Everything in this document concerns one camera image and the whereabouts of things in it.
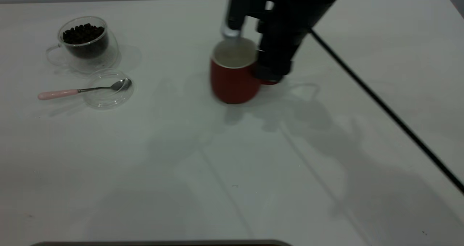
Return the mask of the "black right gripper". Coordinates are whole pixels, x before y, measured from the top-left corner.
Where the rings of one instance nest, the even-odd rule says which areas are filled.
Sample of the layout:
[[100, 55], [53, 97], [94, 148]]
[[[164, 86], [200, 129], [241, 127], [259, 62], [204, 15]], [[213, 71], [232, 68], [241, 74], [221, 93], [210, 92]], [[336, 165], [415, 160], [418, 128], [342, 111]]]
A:
[[250, 16], [261, 34], [253, 75], [261, 84], [278, 84], [292, 70], [293, 57], [306, 36], [337, 0], [228, 0], [221, 25], [224, 39], [242, 35]]

